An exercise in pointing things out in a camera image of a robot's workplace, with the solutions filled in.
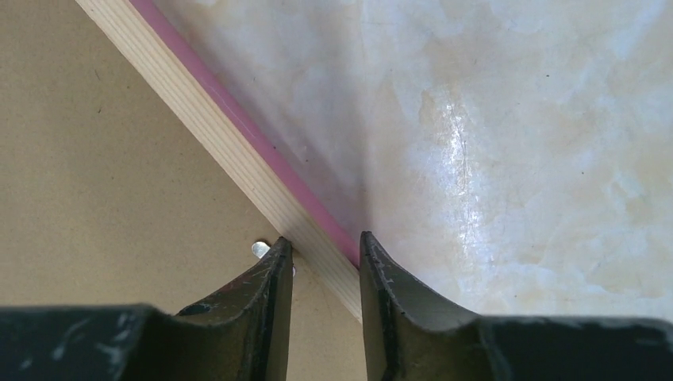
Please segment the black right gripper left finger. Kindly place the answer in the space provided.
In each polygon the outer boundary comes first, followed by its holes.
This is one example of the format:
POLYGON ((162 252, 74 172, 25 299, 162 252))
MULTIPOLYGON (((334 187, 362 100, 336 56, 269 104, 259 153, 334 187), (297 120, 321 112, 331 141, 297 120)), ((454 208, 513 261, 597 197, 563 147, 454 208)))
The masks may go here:
POLYGON ((148 304, 4 306, 4 380, 284 380, 292 246, 177 314, 148 304))

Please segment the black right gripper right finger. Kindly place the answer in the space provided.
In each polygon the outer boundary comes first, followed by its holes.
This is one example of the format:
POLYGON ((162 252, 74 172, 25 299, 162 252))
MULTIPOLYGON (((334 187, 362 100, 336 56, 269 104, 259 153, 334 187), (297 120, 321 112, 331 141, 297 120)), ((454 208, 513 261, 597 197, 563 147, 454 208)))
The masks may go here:
POLYGON ((360 237, 370 380, 669 380, 672 325, 634 317, 494 316, 470 311, 360 237))

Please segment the brown backing board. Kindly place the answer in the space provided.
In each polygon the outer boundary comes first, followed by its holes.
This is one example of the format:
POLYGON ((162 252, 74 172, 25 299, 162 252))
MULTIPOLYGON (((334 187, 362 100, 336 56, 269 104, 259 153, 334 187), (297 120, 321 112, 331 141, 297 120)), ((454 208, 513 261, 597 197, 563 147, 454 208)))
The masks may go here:
POLYGON ((76 2, 2 2, 2 304, 175 314, 278 236, 76 2))

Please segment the metal frame retaining tab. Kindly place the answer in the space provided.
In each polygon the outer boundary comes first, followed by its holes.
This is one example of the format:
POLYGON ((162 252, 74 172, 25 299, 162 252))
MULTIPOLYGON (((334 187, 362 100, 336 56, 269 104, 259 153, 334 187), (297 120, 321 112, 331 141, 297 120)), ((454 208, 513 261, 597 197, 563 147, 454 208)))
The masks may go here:
POLYGON ((276 273, 289 273, 292 278, 296 276, 297 270, 293 258, 294 248, 291 242, 285 238, 280 237, 273 243, 255 241, 251 250, 257 258, 257 262, 251 268, 254 274, 271 276, 276 273))

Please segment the pink wooden picture frame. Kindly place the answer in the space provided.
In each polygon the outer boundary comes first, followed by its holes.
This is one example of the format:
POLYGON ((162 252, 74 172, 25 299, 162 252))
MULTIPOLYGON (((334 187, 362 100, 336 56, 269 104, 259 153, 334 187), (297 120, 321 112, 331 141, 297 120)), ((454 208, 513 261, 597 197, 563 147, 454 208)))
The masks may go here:
POLYGON ((323 283, 361 318, 359 246, 150 1, 82 1, 135 67, 323 283))

